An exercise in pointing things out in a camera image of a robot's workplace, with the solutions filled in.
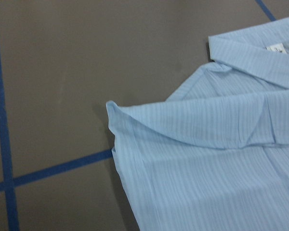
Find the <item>light blue button shirt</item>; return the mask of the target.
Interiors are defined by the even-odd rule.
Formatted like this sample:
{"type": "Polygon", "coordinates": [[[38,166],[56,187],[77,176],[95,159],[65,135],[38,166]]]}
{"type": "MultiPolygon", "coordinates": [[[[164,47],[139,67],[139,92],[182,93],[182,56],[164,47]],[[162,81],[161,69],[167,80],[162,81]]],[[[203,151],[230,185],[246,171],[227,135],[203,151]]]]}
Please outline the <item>light blue button shirt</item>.
{"type": "Polygon", "coordinates": [[[106,104],[139,229],[289,231],[289,17],[209,49],[166,101],[106,104]]]}

